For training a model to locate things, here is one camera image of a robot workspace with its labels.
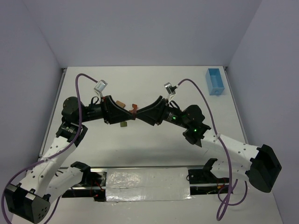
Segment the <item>blue rectangular box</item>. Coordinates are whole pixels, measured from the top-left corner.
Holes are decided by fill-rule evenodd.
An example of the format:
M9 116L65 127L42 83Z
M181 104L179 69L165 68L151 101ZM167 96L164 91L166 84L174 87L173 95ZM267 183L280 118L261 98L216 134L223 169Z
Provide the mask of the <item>blue rectangular box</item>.
M225 90L221 73L218 68L208 68L206 72L206 83L209 95L220 96Z

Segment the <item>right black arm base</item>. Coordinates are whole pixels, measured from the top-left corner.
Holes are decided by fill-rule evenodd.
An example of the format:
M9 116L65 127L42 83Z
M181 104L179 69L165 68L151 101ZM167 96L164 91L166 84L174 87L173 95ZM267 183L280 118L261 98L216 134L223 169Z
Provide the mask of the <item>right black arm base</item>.
M190 184L226 184L229 182L228 178L217 178L210 171L203 169L189 169L186 180Z

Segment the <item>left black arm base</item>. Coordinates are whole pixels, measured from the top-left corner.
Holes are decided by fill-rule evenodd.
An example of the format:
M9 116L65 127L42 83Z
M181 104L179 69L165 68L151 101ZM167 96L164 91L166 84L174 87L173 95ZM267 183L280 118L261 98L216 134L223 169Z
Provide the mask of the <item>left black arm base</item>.
M90 198L96 202L106 201L107 172L91 172L82 182L70 187L62 198Z

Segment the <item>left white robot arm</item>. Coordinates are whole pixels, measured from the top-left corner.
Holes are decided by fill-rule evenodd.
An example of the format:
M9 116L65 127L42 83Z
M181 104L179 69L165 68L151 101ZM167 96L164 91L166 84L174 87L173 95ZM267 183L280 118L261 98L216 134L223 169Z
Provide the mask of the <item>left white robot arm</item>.
M63 103L62 124L53 143L18 184L8 184L4 198L8 210L33 224L40 223L49 212L50 205L69 188L80 184L88 186L96 176L90 166L76 161L65 171L61 165L75 151L87 133L83 122L103 119L108 124L135 119L137 107L125 110L111 96L93 97L84 106L78 97L69 97Z

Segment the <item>light brown rectangular block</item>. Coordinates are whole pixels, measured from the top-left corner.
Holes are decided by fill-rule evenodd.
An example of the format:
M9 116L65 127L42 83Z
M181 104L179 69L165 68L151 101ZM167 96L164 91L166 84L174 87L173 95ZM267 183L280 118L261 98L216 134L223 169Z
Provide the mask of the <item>light brown rectangular block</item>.
M116 101L116 104L119 106L119 107L121 107L121 108L125 108L126 107L126 105L123 103L123 102L121 102L121 101Z

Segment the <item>orange arch block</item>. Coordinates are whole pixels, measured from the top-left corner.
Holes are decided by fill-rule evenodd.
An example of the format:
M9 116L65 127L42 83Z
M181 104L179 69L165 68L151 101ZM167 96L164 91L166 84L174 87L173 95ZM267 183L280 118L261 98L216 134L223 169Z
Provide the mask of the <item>orange arch block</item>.
M136 113L137 112L137 109L138 109L138 106L136 104L132 104L132 109L129 110L129 112L131 113Z

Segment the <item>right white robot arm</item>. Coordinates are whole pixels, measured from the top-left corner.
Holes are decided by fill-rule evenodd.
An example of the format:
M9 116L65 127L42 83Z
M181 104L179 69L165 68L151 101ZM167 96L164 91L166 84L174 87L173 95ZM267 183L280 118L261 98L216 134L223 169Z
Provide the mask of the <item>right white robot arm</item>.
M198 105L183 111L171 107L167 99L159 97L149 106L139 109L136 118L150 125L167 121L185 128L183 136L192 145L206 150L204 168L216 178L249 181L261 192L271 192L282 166L268 145L261 147L234 140L204 124L205 116Z

